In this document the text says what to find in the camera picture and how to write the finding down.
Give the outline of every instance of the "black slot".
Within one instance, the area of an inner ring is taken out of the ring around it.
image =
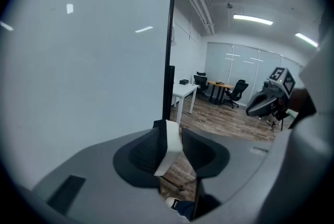
[[[72,202],[78,195],[85,178],[79,176],[69,176],[57,191],[50,197],[47,204],[57,212],[67,214]]]

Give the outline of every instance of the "fluorescent light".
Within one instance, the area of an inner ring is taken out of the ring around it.
[[[14,30],[13,27],[11,27],[11,26],[5,24],[3,21],[0,21],[0,26],[6,28],[8,31],[13,31],[13,30]]]
[[[260,18],[256,18],[256,17],[252,17],[252,16],[246,16],[246,15],[240,15],[240,14],[234,14],[234,19],[261,22],[261,23],[264,23],[264,24],[270,25],[270,26],[273,23],[272,21],[267,21],[267,20],[263,20],[263,19],[260,19]]]
[[[250,58],[250,59],[253,59],[253,60],[257,60],[257,61],[260,61],[260,62],[263,62],[262,60],[259,60],[259,59],[255,59],[255,58]]]
[[[67,8],[67,14],[73,12],[73,4],[67,4],[67,5],[66,5],[66,8]]]
[[[311,45],[315,46],[316,48],[318,47],[317,42],[314,42],[312,39],[309,39],[308,37],[304,36],[301,33],[297,33],[295,36],[305,40],[306,42],[310,43]]]
[[[137,30],[137,31],[135,31],[135,32],[136,32],[136,33],[140,33],[140,32],[143,32],[143,31],[152,29],[152,28],[153,28],[152,26],[148,26],[148,27],[145,27],[145,28],[143,28],[143,29]]]

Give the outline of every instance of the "floor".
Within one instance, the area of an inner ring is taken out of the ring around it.
[[[258,117],[247,116],[245,108],[235,106],[232,109],[229,104],[214,105],[209,103],[205,96],[196,97],[193,113],[189,114],[191,101],[191,96],[184,100],[180,134],[183,127],[206,130],[204,125],[211,132],[222,136],[271,141],[281,131],[280,126],[277,126],[276,130],[273,131],[264,119],[259,120]],[[176,108],[171,108],[171,121],[176,121],[177,110],[178,104]],[[283,129],[289,128],[292,122],[291,117],[284,119]],[[175,197],[183,201],[195,200],[196,173],[183,153],[179,155],[160,183],[160,194],[164,198]]]

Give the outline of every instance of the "white wall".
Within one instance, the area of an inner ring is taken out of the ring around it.
[[[203,26],[188,0],[175,0],[173,19],[176,45],[171,48],[170,64],[175,66],[174,82],[193,82],[196,72],[203,72],[205,66],[206,47],[200,35]]]
[[[161,119],[169,5],[11,0],[1,21],[14,30],[0,27],[0,115],[16,182],[31,189],[78,151]]]
[[[280,44],[276,41],[262,39],[259,37],[247,36],[244,34],[219,33],[213,36],[203,36],[202,37],[203,47],[206,48],[208,42],[239,44],[239,45],[251,46],[266,51],[272,51],[277,54],[281,54],[284,57],[287,57],[292,61],[299,63],[302,66],[305,66],[309,60],[309,57],[303,55],[302,53],[295,50],[291,46]]]

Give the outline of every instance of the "office chair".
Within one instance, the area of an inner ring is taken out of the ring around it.
[[[196,74],[197,74],[198,76],[206,76],[206,73],[196,72]]]
[[[200,87],[199,89],[197,89],[198,97],[199,97],[199,95],[201,95],[201,93],[203,93],[204,91],[206,91],[209,86],[207,86],[207,80],[208,80],[208,78],[205,77],[205,76],[201,76],[201,75],[205,75],[205,73],[199,73],[199,72],[197,72],[197,74],[198,74],[198,76],[194,75],[194,80],[195,80],[195,84],[199,85],[199,87]]]
[[[248,87],[248,84],[245,83],[244,80],[239,80],[236,85],[235,88],[233,89],[232,92],[229,92],[229,90],[225,91],[225,93],[230,97],[229,99],[224,99],[223,102],[227,101],[232,105],[232,108],[234,109],[233,104],[235,104],[237,107],[239,107],[239,105],[237,103],[235,103],[234,101],[239,101],[239,99],[241,99],[242,97],[242,93],[244,92],[244,90]]]

